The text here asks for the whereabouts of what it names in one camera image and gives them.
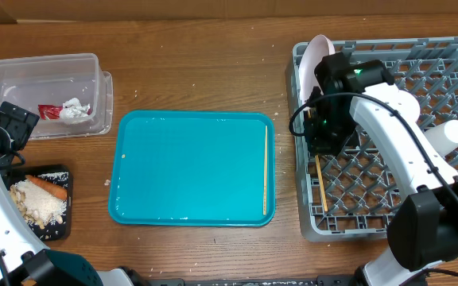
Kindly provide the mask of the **red snack wrapper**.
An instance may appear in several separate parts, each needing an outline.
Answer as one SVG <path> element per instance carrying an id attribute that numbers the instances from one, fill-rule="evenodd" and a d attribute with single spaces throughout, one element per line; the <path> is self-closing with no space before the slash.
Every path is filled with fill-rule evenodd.
<path id="1" fill-rule="evenodd" d="M 54 105 L 39 105 L 38 111 L 42 120 L 56 120 L 60 119 L 60 112 L 63 110 L 62 106 Z"/>

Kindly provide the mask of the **white upside-down cup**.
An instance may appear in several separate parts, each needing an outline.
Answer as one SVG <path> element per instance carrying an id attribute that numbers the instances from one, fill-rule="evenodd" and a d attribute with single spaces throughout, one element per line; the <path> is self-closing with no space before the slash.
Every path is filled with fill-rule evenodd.
<path id="1" fill-rule="evenodd" d="M 458 120 L 450 120 L 424 132 L 425 137 L 441 156 L 458 148 Z"/>

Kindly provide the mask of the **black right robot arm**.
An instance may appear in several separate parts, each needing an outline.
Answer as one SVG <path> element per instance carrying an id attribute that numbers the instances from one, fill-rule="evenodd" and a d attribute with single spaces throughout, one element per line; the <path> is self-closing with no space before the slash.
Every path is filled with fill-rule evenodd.
<path id="1" fill-rule="evenodd" d="M 340 153 L 362 127 L 391 171 L 402 204 L 386 229 L 387 249 L 355 270 L 352 285 L 423 285 L 458 258 L 458 171 L 417 125 L 418 101 L 379 60 L 352 64 L 327 53 L 310 74 L 302 137 L 313 155 Z"/>

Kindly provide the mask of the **wooden chopstick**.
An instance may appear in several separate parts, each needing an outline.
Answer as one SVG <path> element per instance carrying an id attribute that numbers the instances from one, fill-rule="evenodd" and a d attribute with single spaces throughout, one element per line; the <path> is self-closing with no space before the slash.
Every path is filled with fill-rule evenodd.
<path id="1" fill-rule="evenodd" d="M 319 185 L 318 188 L 320 192 L 320 200 L 322 203 L 324 213 L 328 213 L 328 205 L 327 205 L 327 200 L 326 200 L 326 195 L 325 195 L 324 180 L 323 180 L 322 171 L 320 167 L 319 155 L 315 155 L 314 158 L 315 158 L 315 164 L 316 164 L 316 174 L 318 178 L 318 185 Z"/>
<path id="2" fill-rule="evenodd" d="M 267 214 L 267 188 L 268 188 L 268 126 L 265 125 L 264 136 L 264 168 L 263 168 L 263 208 L 262 214 Z"/>

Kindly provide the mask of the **white tissue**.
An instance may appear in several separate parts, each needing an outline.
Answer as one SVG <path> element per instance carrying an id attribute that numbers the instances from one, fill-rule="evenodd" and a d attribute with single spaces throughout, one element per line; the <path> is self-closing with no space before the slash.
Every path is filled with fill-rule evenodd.
<path id="1" fill-rule="evenodd" d="M 82 118 L 90 114 L 91 106 L 83 106 L 78 98 L 69 99 L 64 102 L 60 111 L 60 119 Z"/>

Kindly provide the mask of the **orange carrot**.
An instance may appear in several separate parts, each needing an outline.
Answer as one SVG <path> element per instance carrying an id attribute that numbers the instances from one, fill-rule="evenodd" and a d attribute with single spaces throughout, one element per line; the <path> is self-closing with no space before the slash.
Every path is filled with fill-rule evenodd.
<path id="1" fill-rule="evenodd" d="M 26 175 L 25 178 L 58 199 L 66 200 L 68 198 L 67 190 L 61 186 L 31 175 Z"/>

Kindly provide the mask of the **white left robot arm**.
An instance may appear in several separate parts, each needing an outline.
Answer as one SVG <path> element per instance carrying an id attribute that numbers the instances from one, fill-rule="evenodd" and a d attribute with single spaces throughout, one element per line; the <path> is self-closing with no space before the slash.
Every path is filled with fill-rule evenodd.
<path id="1" fill-rule="evenodd" d="M 52 250 L 31 231 L 10 196 L 6 176 L 20 158 L 38 115 L 11 103 L 0 107 L 0 285 L 146 285 L 134 270 L 97 271 L 82 256 Z"/>

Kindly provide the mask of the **large white plate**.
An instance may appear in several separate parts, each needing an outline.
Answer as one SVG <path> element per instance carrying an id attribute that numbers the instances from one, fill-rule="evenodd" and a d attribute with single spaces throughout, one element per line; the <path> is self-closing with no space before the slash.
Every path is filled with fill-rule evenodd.
<path id="1" fill-rule="evenodd" d="M 325 35 L 319 34 L 309 42 L 299 64 L 299 99 L 302 104 L 307 102 L 313 88 L 320 86 L 315 68 L 325 56 L 334 53 L 334 45 Z"/>

